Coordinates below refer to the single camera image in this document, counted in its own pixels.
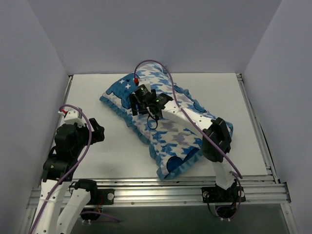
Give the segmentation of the blue houndstooth pillow with pillowcase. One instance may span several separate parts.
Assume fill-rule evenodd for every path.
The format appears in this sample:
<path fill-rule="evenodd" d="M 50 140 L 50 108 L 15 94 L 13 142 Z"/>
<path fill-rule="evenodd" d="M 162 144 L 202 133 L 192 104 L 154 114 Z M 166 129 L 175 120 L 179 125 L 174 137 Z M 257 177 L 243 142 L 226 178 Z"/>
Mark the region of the blue houndstooth pillow with pillowcase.
<path fill-rule="evenodd" d="M 218 117 L 201 107 L 188 90 L 176 86 L 171 74 L 153 60 L 113 83 L 100 97 L 100 101 L 121 116 L 139 139 L 149 146 L 150 156 L 158 165 L 158 177 L 161 180 L 174 178 L 191 168 L 203 156 L 202 137 L 165 118 L 155 121 L 147 114 L 133 116 L 129 95 L 137 87 L 134 78 L 149 79 L 150 88 L 156 90 L 156 95 L 175 94 L 180 105 L 205 117 Z M 232 137 L 233 125 L 229 122 L 226 124 Z"/>

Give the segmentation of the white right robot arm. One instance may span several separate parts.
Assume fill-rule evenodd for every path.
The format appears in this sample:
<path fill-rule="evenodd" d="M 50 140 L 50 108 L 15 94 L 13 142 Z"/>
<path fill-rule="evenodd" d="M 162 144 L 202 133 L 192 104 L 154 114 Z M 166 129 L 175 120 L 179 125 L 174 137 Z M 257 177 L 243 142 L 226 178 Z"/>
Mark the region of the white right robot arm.
<path fill-rule="evenodd" d="M 155 121 L 165 118 L 202 137 L 201 151 L 203 156 L 212 162 L 218 186 L 217 197 L 228 201 L 234 196 L 232 186 L 236 181 L 235 176 L 242 178 L 242 175 L 227 156 L 232 139 L 224 119 L 205 117 L 180 105 L 175 94 L 156 95 L 149 84 L 138 84 L 129 98 L 134 116 L 147 114 Z"/>

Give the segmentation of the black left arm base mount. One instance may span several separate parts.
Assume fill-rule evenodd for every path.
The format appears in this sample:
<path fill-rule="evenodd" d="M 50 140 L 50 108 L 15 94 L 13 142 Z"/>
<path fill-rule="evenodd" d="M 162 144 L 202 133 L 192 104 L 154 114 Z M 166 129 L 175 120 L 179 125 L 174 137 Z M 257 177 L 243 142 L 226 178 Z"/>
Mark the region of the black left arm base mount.
<path fill-rule="evenodd" d="M 115 198 L 114 189 L 99 189 L 91 192 L 91 199 L 88 205 L 113 205 Z"/>

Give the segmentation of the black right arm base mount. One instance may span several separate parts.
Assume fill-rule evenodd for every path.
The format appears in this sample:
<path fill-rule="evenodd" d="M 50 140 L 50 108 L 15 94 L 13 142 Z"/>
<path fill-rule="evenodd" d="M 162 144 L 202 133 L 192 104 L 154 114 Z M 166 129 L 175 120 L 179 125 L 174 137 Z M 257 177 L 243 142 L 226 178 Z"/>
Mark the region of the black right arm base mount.
<path fill-rule="evenodd" d="M 202 187 L 202 201 L 204 203 L 235 203 L 239 201 L 240 187 L 224 190 L 218 186 Z"/>

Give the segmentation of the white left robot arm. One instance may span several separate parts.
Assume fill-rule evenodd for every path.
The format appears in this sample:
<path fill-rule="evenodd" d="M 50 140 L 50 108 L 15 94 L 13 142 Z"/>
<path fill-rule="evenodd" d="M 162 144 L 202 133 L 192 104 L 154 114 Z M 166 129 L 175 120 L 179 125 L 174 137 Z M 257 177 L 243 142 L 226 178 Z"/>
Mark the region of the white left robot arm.
<path fill-rule="evenodd" d="M 90 145 L 104 141 L 104 127 L 95 118 L 81 126 L 74 122 L 62 124 L 56 130 L 55 146 L 43 165 L 41 193 L 31 234 L 55 234 L 61 205 L 72 182 L 78 157 L 84 157 Z"/>

